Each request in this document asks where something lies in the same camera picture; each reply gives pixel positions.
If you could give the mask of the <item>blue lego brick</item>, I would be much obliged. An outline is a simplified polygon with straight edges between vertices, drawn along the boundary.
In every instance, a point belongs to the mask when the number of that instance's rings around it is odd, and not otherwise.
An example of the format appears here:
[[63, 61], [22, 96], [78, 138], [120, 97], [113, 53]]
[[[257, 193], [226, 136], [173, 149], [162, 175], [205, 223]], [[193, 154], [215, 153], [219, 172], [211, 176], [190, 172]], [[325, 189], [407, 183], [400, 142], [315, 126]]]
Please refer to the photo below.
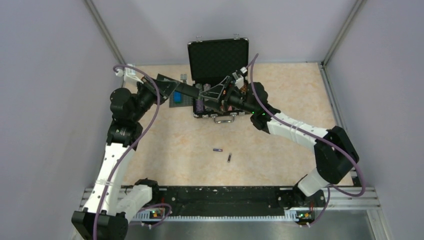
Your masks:
[[182, 103], [183, 102], [183, 97], [182, 97], [182, 94], [180, 93], [180, 92], [174, 92], [173, 93], [173, 102], [175, 103], [175, 104], [180, 104], [180, 103]]

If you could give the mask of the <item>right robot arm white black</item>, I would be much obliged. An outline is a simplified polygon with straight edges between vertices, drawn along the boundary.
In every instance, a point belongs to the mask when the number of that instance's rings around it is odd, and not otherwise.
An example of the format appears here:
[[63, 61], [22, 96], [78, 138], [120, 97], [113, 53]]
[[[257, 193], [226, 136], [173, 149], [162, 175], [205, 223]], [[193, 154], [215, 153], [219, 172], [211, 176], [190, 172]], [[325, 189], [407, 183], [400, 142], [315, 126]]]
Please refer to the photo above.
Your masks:
[[268, 93], [260, 82], [245, 84], [227, 76], [222, 82], [198, 92], [205, 105], [219, 113], [229, 108], [251, 113], [253, 126], [270, 135], [284, 137], [311, 150], [315, 168], [293, 187], [293, 200], [307, 206], [314, 194], [329, 185], [338, 184], [359, 162], [359, 156], [346, 131], [340, 126], [322, 128], [296, 120], [272, 107]]

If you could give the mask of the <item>black remote control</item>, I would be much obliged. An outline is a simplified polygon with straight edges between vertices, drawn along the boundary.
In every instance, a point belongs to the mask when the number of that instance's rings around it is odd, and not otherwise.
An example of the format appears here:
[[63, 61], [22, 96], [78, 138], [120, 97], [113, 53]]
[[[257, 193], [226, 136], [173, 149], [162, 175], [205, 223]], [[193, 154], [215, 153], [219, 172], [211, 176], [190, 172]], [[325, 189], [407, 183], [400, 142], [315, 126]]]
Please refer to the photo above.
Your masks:
[[182, 95], [188, 96], [195, 101], [203, 100], [203, 105], [211, 109], [218, 109], [220, 106], [220, 97], [222, 95], [222, 90], [219, 88], [210, 87], [209, 89], [200, 90], [194, 85], [188, 85], [186, 83], [180, 82], [179, 85], [175, 88], [174, 92], [180, 93]]

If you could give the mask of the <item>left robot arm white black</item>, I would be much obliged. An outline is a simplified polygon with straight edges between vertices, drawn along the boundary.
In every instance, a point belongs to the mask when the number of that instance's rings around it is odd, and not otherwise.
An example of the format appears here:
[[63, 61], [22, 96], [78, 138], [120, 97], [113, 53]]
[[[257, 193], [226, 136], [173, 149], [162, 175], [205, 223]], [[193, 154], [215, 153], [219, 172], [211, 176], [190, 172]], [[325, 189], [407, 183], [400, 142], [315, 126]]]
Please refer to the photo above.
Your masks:
[[140, 119], [152, 106], [159, 107], [180, 85], [180, 81], [158, 75], [135, 83], [137, 92], [125, 87], [110, 97], [112, 122], [108, 129], [103, 162], [91, 193], [71, 222], [83, 240], [123, 240], [131, 220], [145, 206], [160, 202], [158, 184], [142, 180], [130, 193], [119, 199], [128, 164], [144, 135]]

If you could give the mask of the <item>green purple chip stack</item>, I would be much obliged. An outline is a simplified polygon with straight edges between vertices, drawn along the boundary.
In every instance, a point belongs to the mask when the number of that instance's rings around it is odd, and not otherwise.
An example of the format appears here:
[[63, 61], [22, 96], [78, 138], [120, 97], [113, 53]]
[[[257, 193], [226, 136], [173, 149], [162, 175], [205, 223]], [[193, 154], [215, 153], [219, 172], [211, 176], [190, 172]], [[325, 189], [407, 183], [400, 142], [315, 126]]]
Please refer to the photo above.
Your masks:
[[[203, 91], [203, 85], [200, 83], [196, 83], [195, 87], [199, 90], [199, 93], [201, 93]], [[195, 100], [195, 112], [202, 112], [204, 110], [204, 100], [203, 98], [199, 95], [197, 97], [197, 99]]]

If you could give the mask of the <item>black poker chip case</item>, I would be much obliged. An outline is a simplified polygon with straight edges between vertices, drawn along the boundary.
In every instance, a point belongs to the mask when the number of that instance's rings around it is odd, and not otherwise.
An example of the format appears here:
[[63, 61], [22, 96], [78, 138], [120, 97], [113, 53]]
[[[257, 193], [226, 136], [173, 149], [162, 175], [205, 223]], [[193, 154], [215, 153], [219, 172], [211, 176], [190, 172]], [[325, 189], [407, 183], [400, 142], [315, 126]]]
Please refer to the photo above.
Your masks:
[[248, 65], [249, 39], [191, 41], [187, 50], [192, 85], [202, 92]]

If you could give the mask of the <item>grey lego baseplate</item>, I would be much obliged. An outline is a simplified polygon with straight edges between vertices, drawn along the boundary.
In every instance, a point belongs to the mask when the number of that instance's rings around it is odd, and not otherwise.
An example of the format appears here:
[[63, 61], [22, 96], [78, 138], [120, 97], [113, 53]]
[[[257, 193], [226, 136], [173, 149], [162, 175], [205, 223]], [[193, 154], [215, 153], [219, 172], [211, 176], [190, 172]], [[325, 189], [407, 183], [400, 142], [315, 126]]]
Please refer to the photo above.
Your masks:
[[169, 107], [192, 107], [193, 106], [193, 90], [190, 86], [178, 86], [169, 96]]

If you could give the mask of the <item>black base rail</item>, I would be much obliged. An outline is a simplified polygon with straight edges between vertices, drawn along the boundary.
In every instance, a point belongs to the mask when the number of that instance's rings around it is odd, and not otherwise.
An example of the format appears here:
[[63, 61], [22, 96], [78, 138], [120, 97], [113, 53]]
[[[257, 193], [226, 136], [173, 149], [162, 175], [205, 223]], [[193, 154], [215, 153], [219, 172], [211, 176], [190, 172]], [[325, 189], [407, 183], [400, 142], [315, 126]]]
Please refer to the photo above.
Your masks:
[[162, 186], [134, 220], [168, 222], [312, 222], [323, 208], [322, 190], [303, 197], [281, 186]]

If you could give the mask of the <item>grey lego tower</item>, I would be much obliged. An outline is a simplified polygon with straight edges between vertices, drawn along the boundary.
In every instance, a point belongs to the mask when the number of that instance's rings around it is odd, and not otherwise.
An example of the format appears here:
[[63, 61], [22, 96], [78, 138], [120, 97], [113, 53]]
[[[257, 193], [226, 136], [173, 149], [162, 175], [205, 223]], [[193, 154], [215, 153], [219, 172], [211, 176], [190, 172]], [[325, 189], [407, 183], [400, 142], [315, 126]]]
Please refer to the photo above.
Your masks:
[[180, 81], [186, 84], [188, 82], [188, 75], [183, 73], [180, 75]]

